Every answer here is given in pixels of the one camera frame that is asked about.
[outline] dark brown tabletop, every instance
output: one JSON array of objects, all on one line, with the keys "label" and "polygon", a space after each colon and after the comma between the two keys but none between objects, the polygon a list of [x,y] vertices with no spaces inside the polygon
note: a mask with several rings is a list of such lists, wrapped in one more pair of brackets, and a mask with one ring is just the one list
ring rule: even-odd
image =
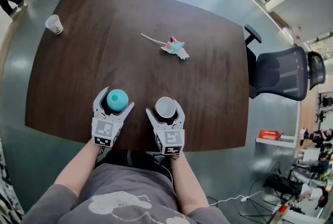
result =
[{"label": "dark brown tabletop", "polygon": [[[114,147],[157,151],[145,108],[163,96],[185,113],[185,151],[245,145],[248,71],[242,27],[174,0],[60,0],[64,31],[45,30],[27,95],[25,124],[88,142],[93,101],[107,86],[135,107]],[[185,42],[189,58],[163,51],[140,34]]]}]

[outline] white paper cup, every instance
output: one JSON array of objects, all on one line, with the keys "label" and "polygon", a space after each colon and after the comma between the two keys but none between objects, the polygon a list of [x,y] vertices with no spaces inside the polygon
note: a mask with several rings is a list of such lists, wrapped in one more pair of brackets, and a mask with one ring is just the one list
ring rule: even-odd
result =
[{"label": "white paper cup", "polygon": [[161,97],[155,104],[156,112],[163,118],[171,118],[176,113],[176,104],[170,97]]},{"label": "white paper cup", "polygon": [[45,26],[46,28],[49,28],[52,32],[54,32],[56,35],[60,34],[63,30],[58,15],[51,15],[50,17],[48,17],[45,22]]}]

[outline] gray floor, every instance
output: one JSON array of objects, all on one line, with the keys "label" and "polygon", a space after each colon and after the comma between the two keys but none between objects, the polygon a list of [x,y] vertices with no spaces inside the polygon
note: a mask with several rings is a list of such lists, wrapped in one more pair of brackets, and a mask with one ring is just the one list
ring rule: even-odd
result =
[{"label": "gray floor", "polygon": [[[251,0],[177,1],[214,12],[240,25],[251,24],[263,40],[261,45],[251,43],[250,48],[255,54],[284,48],[278,39],[277,27]],[[32,64],[44,32],[45,20],[58,2],[33,1],[14,39],[1,84],[0,132],[5,159],[15,191],[25,210],[53,183],[61,169],[83,146],[24,126],[25,100]],[[262,128],[277,129],[285,135],[293,136],[296,119],[295,101],[269,94],[249,99],[245,147],[187,153],[206,195],[218,200],[239,194],[247,195],[251,184],[265,176],[277,161],[281,161],[282,170],[287,170],[292,162],[293,150],[258,144],[255,138]],[[261,189],[258,182],[252,193]],[[255,213],[249,202],[241,204],[239,200],[220,203],[219,208],[231,223],[250,223],[239,217],[239,212]]]}]

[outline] gray t-shirt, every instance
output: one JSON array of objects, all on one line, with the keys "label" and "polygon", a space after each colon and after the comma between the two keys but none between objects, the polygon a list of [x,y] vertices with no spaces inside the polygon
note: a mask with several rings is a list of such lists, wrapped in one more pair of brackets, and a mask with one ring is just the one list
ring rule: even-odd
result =
[{"label": "gray t-shirt", "polygon": [[68,188],[52,185],[23,218],[22,224],[28,223],[229,224],[216,207],[179,213],[166,176],[111,164],[93,170],[79,199]]}]

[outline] white cable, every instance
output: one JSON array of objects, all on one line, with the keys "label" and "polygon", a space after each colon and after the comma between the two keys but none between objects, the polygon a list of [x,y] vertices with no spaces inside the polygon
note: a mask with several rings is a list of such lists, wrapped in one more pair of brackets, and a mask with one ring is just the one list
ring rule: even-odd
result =
[{"label": "white cable", "polygon": [[250,195],[250,196],[243,196],[243,195],[239,195],[239,196],[237,196],[237,197],[230,197],[230,198],[228,198],[227,200],[219,200],[219,201],[217,201],[216,203],[214,203],[214,204],[210,204],[210,205],[216,205],[216,204],[218,204],[219,202],[226,202],[226,201],[229,201],[229,200],[231,200],[231,199],[238,199],[239,197],[243,197],[243,199],[245,199],[244,201],[246,201],[247,199],[249,199],[250,197],[252,197],[252,196],[254,196],[254,195],[256,195],[256,194],[258,194],[258,193],[261,193],[261,192],[263,192],[264,190],[261,190],[261,191],[259,191],[259,192],[256,192],[255,194],[252,194],[252,195]]},{"label": "white cable", "polygon": [[216,205],[216,204],[218,204],[219,202],[226,202],[226,201],[229,201],[230,199],[237,199],[237,198],[239,198],[239,197],[245,197],[245,196],[243,196],[243,195],[239,195],[239,196],[237,196],[237,197],[230,197],[230,198],[228,198],[227,200],[219,200],[219,201],[217,201],[216,203],[214,203],[214,204],[210,204],[210,205]]},{"label": "white cable", "polygon": [[162,166],[163,168],[165,168],[165,169],[167,170],[167,172],[170,174],[170,177],[171,177],[171,184],[173,185],[173,177],[172,177],[172,175],[171,175],[170,171],[169,171],[169,170],[168,170],[166,167],[164,167],[162,164],[160,164],[160,163],[156,162],[155,160],[154,160],[154,162],[155,162],[156,164],[158,164],[158,165]]},{"label": "white cable", "polygon": [[144,34],[141,34],[141,35],[144,36],[145,38],[151,40],[151,41],[154,41],[154,42],[156,42],[156,43],[160,43],[160,44],[164,44],[164,45],[166,45],[166,43],[164,43],[164,42],[161,42],[161,41],[158,41],[158,40],[152,39],[152,38],[150,38],[149,36],[146,36],[146,35],[144,35]]}]

